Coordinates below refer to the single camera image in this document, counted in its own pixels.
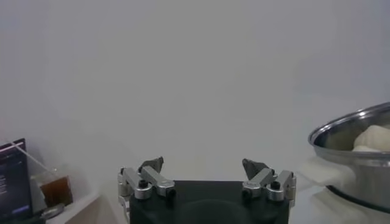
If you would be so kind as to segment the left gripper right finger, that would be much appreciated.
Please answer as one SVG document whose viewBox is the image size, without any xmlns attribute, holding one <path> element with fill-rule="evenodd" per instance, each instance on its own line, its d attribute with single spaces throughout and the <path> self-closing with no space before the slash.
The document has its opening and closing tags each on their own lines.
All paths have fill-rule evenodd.
<svg viewBox="0 0 390 224">
<path fill-rule="evenodd" d="M 265 163 L 244 158 L 242 165 L 246 172 L 247 181 L 243 182 L 241 195 L 246 203 L 260 198 L 262 193 L 268 200 L 280 202 L 288 200 L 289 207 L 296 203 L 296 176 L 292 171 L 283 170 L 276 173 Z"/>
</svg>

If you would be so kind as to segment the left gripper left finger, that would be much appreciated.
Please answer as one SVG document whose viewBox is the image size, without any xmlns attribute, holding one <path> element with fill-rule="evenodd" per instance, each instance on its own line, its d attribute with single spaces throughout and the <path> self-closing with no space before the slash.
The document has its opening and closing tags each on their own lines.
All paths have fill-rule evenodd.
<svg viewBox="0 0 390 224">
<path fill-rule="evenodd" d="M 124 213 L 130 213 L 130 197 L 148 200 L 155 192 L 166 200 L 176 196 L 176 184 L 160 174 L 164 159 L 162 156 L 144 161 L 137 169 L 122 167 L 118 172 L 118 201 Z"/>
</svg>

